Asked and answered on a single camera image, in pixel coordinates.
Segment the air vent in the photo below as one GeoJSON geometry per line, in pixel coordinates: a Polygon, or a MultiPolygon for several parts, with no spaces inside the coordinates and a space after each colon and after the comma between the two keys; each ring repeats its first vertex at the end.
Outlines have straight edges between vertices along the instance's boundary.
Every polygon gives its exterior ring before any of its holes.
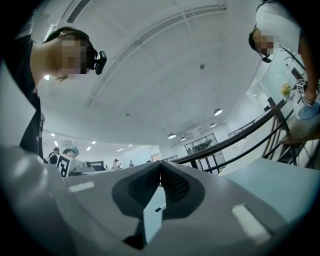
{"type": "Polygon", "coordinates": [[[89,3],[90,0],[81,0],[80,3],[74,8],[73,12],[71,13],[70,17],[67,19],[66,22],[68,23],[74,23],[75,19],[79,15],[79,13],[82,11],[82,9],[89,3]]]}

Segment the light blue object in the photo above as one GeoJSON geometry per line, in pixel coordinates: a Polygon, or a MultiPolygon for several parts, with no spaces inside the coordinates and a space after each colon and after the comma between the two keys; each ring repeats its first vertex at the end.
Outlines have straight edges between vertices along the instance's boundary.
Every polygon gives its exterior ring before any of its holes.
{"type": "Polygon", "coordinates": [[[221,176],[273,207],[289,224],[299,220],[316,199],[320,171],[263,158],[221,176]]]}
{"type": "Polygon", "coordinates": [[[298,112],[298,116],[301,119],[310,119],[319,113],[320,102],[316,101],[312,106],[304,106],[298,112]]]}

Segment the table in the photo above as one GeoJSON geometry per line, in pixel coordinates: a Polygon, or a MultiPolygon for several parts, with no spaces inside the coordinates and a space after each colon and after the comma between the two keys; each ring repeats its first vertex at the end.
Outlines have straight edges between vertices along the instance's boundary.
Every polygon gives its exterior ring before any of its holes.
{"type": "Polygon", "coordinates": [[[297,120],[279,144],[297,144],[320,139],[320,114],[311,119],[297,120]]]}

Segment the black mesh panel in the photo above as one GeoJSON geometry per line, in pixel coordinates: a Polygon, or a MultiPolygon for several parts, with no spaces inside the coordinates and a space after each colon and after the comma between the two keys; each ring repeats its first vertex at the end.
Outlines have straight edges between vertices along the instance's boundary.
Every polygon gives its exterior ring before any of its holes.
{"type": "Polygon", "coordinates": [[[160,182],[159,169],[154,169],[129,184],[129,195],[145,208],[155,194],[160,182]]]}
{"type": "Polygon", "coordinates": [[[166,203],[178,202],[187,195],[190,189],[190,184],[185,178],[167,168],[161,172],[161,184],[165,191],[166,203]]]}

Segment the black and white pattern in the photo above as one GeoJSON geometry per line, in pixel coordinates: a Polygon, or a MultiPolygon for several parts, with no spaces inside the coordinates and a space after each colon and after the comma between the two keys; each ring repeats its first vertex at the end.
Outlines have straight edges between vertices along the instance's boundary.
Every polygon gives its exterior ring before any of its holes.
{"type": "Polygon", "coordinates": [[[70,160],[63,155],[60,155],[57,163],[58,170],[62,177],[68,177],[69,175],[70,160]]]}

